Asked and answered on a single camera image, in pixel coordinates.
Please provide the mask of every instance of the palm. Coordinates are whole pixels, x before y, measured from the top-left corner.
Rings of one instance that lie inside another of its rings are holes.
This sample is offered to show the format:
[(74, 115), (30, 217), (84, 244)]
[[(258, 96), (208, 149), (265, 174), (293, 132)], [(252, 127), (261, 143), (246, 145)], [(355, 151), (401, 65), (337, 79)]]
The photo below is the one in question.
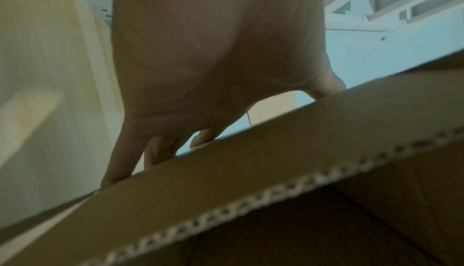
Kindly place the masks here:
[(218, 136), (254, 103), (344, 88), (324, 43), (320, 0), (115, 0), (114, 57), (125, 124), (104, 182), (163, 161), (196, 131)]

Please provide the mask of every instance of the human hand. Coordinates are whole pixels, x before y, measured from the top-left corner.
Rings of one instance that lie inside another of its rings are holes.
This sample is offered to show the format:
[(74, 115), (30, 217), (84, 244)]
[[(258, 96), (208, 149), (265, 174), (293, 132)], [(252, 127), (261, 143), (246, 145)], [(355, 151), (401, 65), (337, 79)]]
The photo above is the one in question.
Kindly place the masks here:
[(213, 140), (256, 102), (345, 88), (325, 51), (321, 0), (115, 0), (113, 49), (125, 118), (102, 180), (129, 177)]

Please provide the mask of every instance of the corrugated cardboard edge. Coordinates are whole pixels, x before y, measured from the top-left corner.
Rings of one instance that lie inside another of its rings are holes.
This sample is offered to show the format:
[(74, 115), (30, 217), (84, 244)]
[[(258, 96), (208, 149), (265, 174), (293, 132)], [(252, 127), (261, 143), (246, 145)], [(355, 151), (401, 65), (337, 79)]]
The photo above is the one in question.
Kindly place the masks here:
[(464, 126), (431, 135), (430, 138), (416, 140), (408, 144), (398, 144), (393, 149), (380, 152), (370, 159), (360, 159), (357, 162), (333, 166), (326, 171), (307, 174), (205, 212), (196, 218), (178, 223), (163, 231), (147, 235), (132, 244), (111, 251), (103, 258), (88, 260), (79, 266), (117, 265), (149, 251), (197, 235), (261, 207), (297, 197), (344, 178), (368, 172), (376, 167), (426, 153), (460, 140), (464, 140)]

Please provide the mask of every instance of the finger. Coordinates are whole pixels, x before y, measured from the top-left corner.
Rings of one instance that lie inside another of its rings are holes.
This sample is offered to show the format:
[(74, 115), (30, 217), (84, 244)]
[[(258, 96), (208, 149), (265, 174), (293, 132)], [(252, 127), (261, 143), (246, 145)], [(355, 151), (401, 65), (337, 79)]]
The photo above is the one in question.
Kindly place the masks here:
[(192, 135), (176, 138), (157, 136), (150, 139), (145, 149), (144, 170), (176, 155)]
[(346, 89), (345, 83), (331, 70), (324, 71), (317, 79), (311, 81), (305, 89), (311, 98), (321, 99)]
[(110, 163), (106, 169), (105, 176), (101, 181), (102, 188), (108, 187), (131, 176), (135, 166), (140, 160), (149, 138), (139, 137), (131, 130), (132, 129), (128, 128), (128, 124), (124, 122), (113, 153), (111, 154)]
[(198, 146), (201, 146), (203, 144), (206, 144), (208, 142), (211, 142), (215, 138), (221, 135), (221, 133), (226, 129), (227, 127), (224, 128), (210, 128), (207, 130), (201, 131), (196, 137), (193, 138), (190, 148), (195, 148)]

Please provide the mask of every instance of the cardboard box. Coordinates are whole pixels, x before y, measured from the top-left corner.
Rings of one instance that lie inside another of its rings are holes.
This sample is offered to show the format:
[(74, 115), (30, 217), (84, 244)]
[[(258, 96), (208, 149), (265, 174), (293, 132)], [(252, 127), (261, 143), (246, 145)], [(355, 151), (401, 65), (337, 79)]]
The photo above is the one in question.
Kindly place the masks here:
[(6, 266), (464, 265), (463, 139), (461, 52), (6, 228), (1, 254), (28, 240)]

